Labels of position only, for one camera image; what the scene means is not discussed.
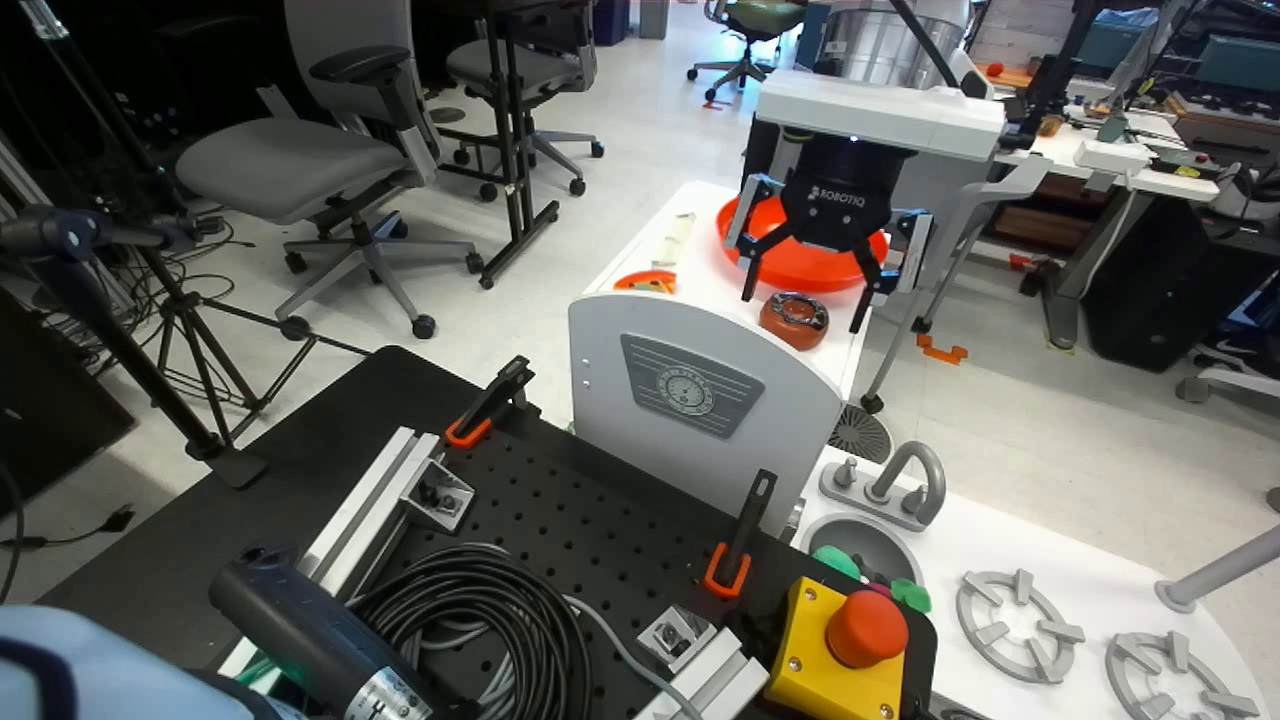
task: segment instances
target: gray office chair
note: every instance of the gray office chair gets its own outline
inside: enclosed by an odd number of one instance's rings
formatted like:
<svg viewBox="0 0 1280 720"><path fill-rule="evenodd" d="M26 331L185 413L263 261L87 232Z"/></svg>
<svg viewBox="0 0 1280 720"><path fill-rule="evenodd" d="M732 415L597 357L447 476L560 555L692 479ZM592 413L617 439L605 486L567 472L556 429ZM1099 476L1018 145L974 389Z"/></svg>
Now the gray office chair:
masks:
<svg viewBox="0 0 1280 720"><path fill-rule="evenodd" d="M194 139L177 162L177 176L194 196L273 224L310 222L318 239L283 243L292 274L306 270L306 253L344 243L277 317L292 317L363 270L397 296L410 338L429 341L435 322L408 300L383 243L415 243L425 266L469 266L469 274L482 261L464 239L415 239L397 213L380 213L433 171L435 132L415 99L410 5L283 0L283 16L299 78L340 130L283 117L231 123ZM400 145L366 137L363 120L392 130Z"/></svg>
<svg viewBox="0 0 1280 720"><path fill-rule="evenodd" d="M722 72L708 91L704 105L717 105L717 91L722 83L748 83L748 81L765 81L772 72L772 63L755 62L755 46L768 46L782 31L791 31L803 20L803 0L704 0L704 16L739 31L742 36L742 58L739 62L704 62L692 63L683 78L687 83L695 81L695 72Z"/></svg>
<svg viewBox="0 0 1280 720"><path fill-rule="evenodd" d="M567 167L567 193L583 196L583 171L556 149L556 145L589 145L592 156L605 156L605 145L592 132L543 132L530 123L530 109L560 95L560 91L589 91L597 83L597 36L592 36L592 0L520 0L507 10L507 31L520 72L520 123L527 139L527 156L548 156L551 163ZM447 72L474 95L490 105L502 78L490 72L488 39L460 46L447 51Z"/></svg>

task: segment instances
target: office chair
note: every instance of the office chair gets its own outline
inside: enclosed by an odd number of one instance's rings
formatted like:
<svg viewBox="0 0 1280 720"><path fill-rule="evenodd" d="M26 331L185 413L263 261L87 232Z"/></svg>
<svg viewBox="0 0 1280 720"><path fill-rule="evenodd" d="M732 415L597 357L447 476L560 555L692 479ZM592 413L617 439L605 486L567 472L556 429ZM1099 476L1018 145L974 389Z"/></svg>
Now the office chair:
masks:
<svg viewBox="0 0 1280 720"><path fill-rule="evenodd" d="M567 167L567 193L583 196L583 171L556 149L556 145L589 145L592 156L605 156L605 145L592 132L541 132L530 123L530 109L548 105L560 91L589 91L597 83L597 36L592 36L592 0L527 0L507 20L516 72L520 72L520 109L516 120L523 123L523 151L527 162L548 156L551 163ZM488 39L460 46L447 51L447 72L488 105L494 99L494 83L502 81L490 72Z"/></svg>
<svg viewBox="0 0 1280 720"><path fill-rule="evenodd" d="M366 270L410 322L410 338L429 341L435 322L408 300L383 243L415 243L425 266L469 266L469 274L482 266L473 243L415 239L397 213L380 213L433 171L429 145L435 149L415 99L410 5L283 0L283 20L306 91L340 130L283 117L244 120L194 139L177 162L177 176L194 196L273 224L310 222L318 239L283 243L292 274L303 274L315 247L344 247L277 310L281 322ZM400 145L375 139L366 123L392 130Z"/></svg>
<svg viewBox="0 0 1280 720"><path fill-rule="evenodd" d="M791 31L803 20L803 0L704 0L704 16L739 31L742 36L742 58L739 62L704 62L692 63L683 78L687 83L695 81L695 72L710 70L722 72L708 91L708 109L717 105L717 91L722 83L748 83L748 81L765 81L772 72L772 63L755 63L755 46L781 39L782 31Z"/></svg>

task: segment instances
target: tripod stand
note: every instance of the tripod stand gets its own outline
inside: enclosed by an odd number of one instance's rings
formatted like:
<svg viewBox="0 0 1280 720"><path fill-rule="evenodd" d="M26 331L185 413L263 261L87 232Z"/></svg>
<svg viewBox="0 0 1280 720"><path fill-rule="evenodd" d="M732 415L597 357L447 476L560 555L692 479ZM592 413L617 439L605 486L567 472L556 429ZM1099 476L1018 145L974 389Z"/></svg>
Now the tripod stand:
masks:
<svg viewBox="0 0 1280 720"><path fill-rule="evenodd" d="M159 304L159 365L130 341L128 329L111 317L111 304L105 300L94 277L87 274L87 261L94 247L130 247L147 274L165 289ZM239 314L215 300L199 300L194 293L185 293L177 277L165 270L159 247L171 239L165 232L128 232L128 228L105 228L87 213L24 213L14 224L0 224L0 247L12 257L31 261L31 274L44 281L44 289L62 304L67 317L76 317L101 346L118 362L118 369L150 396L150 405L185 433L188 456L205 462L210 476L221 476L227 488L246 488L263 476L263 462L235 454L235 437L277 400L277 392L289 384L289 375L303 365L303 357L315 346L349 349L352 346L310 338L306 325L277 325L254 314ZM266 384L266 392L251 392L244 374L231 365L224 346L210 338L210 329L199 317L199 304L210 304L221 314L231 314L239 322L281 329L292 341L303 341L283 374ZM205 429L205 420L185 405L185 396L168 384L165 365L171 338L180 338L192 352L194 381L205 389L205 400L210 408L215 433ZM227 424L224 396L215 392L210 375L227 375L235 389L235 405L246 408L239 424Z"/></svg>

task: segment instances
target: red emergency stop button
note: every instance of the red emergency stop button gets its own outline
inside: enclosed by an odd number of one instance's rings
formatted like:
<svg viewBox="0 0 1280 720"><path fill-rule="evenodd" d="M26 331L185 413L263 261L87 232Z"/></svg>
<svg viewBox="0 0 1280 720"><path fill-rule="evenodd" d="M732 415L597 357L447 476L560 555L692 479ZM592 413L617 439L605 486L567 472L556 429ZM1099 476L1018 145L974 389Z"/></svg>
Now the red emergency stop button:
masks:
<svg viewBox="0 0 1280 720"><path fill-rule="evenodd" d="M873 669L909 647L903 613L880 591L851 591L827 622L827 654L847 669Z"/></svg>

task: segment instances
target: floor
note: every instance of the floor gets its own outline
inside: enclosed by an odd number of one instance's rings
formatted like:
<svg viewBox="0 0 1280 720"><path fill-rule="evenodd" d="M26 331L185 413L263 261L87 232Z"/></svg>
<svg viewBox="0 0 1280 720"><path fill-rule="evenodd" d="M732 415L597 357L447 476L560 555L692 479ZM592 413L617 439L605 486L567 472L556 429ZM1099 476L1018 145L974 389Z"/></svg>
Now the floor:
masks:
<svg viewBox="0 0 1280 720"><path fill-rule="evenodd" d="M410 296L441 322L435 341L410 341L397 304L366 281L329 293L306 310L306 322L349 346L405 346L474 384L511 352L523 352L541 374L530 400L548 420L567 424L567 300L681 185L735 185L739 176L755 91L722 91L722 105L704 109L699 90L683 83L692 62L727 51L735 51L732 36L708 30L699 5L672 5L668 39L601 48L597 90L541 113L543 130L592 130L607 145L605 162L583 162L589 196L567 196L563 176L537 167L537 196L560 202L560 224L490 293L479 293L460 270L405 274ZM482 109L460 95L435 105L456 105L469 109L469 120L482 120ZM494 247L500 213L474 205L460 182L408 193L400 208L410 228L443 224L479 238L479 247ZM235 243L192 261L192 270L231 277L231 304L266 314L294 286L281 266L277 238L283 232L235 216ZM971 362L944 369L903 352L882 389L882 424L895 439L927 439L944 456L955 494L1168 578L1276 524L1276 511L1261 501L1263 488L1280 486L1276 405L1211 396L1193 408L1171 396L1189 369L1151 375L1109 365L1089 346L1056 352L1042 346L1038 304L1018 296L1017 281L1007 270L981 261L962 270L934 338L968 346ZM192 289L215 293L221 281L192 281ZM863 369L882 349L888 317L877 317ZM215 314L208 322L254 384L292 349L263 329ZM318 349L246 437L289 415L352 365L357 357ZM205 476L122 375L109 375L109 389L141 429L58 488L34 496L26 508L31 534L78 534L122 501L147 515ZM26 555L14 599L34 599L101 547L109 547L109 537ZM1206 599L1254 669L1261 688L1272 694L1272 709L1280 709L1276 587L1280 569L1272 566Z"/></svg>

